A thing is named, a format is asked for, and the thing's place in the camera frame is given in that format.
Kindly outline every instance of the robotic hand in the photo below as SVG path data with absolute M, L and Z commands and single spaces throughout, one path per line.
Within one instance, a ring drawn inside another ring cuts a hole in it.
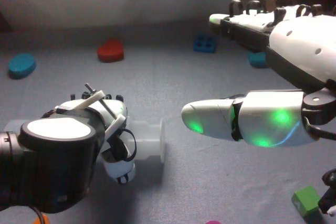
M 18 134 L 0 132 L 0 210 L 30 206 L 57 213 L 70 208 L 88 193 L 99 154 L 107 174 L 120 185 L 135 176 L 135 159 L 160 156 L 164 161 L 163 122 L 135 121 L 133 134 L 126 129 L 123 97 L 112 100 L 86 87 L 83 99 L 72 97 L 42 118 L 26 121 Z
M 336 17 L 302 16 L 280 22 L 272 31 L 266 60 L 297 90 L 251 91 L 225 99 L 191 102 L 182 109 L 190 130 L 261 147 L 297 146 L 336 134 L 314 125 L 336 117 Z M 321 211 L 336 212 L 336 170 L 323 182 L 330 187 Z

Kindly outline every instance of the gray tabletop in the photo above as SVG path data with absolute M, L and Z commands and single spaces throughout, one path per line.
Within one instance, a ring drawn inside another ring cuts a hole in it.
M 98 162 L 89 196 L 49 215 L 51 223 L 334 223 L 329 216 L 305 221 L 291 203 L 293 193 L 308 185 L 320 195 L 326 191 L 321 176 L 335 166 L 332 141 L 266 149 L 198 135 L 184 126 L 181 109 L 189 102 L 293 88 L 270 69 L 252 68 L 248 51 L 232 41 L 218 39 L 215 54 L 194 52 L 193 38 L 203 31 L 204 20 L 1 35 L 0 127 L 12 119 L 41 117 L 72 93 L 80 97 L 85 82 L 123 95 L 135 120 L 165 120 L 164 167 L 138 162 L 136 178 L 120 187 Z M 122 39 L 125 59 L 100 63 L 98 46 L 114 37 Z M 19 52 L 33 54 L 37 68 L 15 81 L 7 77 L 7 64 Z M 0 212 L 1 223 L 35 218 L 23 207 Z

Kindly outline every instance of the dark blue lego brick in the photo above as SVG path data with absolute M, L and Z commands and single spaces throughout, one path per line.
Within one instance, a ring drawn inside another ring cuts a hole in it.
M 216 50 L 216 40 L 211 36 L 198 35 L 194 42 L 194 51 L 212 52 Z
M 266 64 L 266 54 L 264 52 L 257 52 L 256 54 L 250 52 L 248 54 L 250 65 L 255 68 L 268 68 Z

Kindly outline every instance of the orange object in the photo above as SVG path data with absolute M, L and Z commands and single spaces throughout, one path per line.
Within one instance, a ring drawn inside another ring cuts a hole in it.
M 43 215 L 45 224 L 50 224 L 50 220 L 49 220 L 48 216 L 46 216 L 44 214 L 42 214 L 42 215 Z M 34 221 L 33 224 L 41 224 L 40 219 L 37 217 L 37 219 Z
M 103 62 L 114 62 L 124 58 L 122 43 L 118 39 L 110 39 L 97 50 L 98 58 Z

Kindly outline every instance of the red toy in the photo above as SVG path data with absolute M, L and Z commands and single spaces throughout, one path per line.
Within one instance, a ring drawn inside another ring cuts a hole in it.
M 124 58 L 122 43 L 118 39 L 110 39 L 97 50 L 98 59 L 103 62 L 115 62 Z

